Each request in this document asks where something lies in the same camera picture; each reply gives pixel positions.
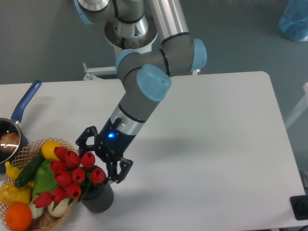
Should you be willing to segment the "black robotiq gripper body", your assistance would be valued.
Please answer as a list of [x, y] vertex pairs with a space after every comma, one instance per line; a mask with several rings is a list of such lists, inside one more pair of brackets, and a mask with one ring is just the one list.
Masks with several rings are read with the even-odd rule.
[[114, 122], [108, 119], [102, 130], [94, 138], [94, 151], [107, 166], [116, 164], [123, 157], [136, 135], [128, 135], [119, 130], [121, 118]]

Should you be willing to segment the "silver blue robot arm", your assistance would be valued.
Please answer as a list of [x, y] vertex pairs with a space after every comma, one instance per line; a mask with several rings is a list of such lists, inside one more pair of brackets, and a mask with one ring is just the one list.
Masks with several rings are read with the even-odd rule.
[[81, 155], [94, 151], [106, 163], [109, 180], [120, 183], [133, 162], [124, 151], [171, 86], [171, 77], [206, 64], [203, 42], [193, 39], [178, 0], [150, 0], [148, 24], [141, 0], [76, 0], [86, 24], [106, 21], [105, 35], [121, 48], [115, 61], [125, 94], [101, 131], [86, 128], [76, 143]]

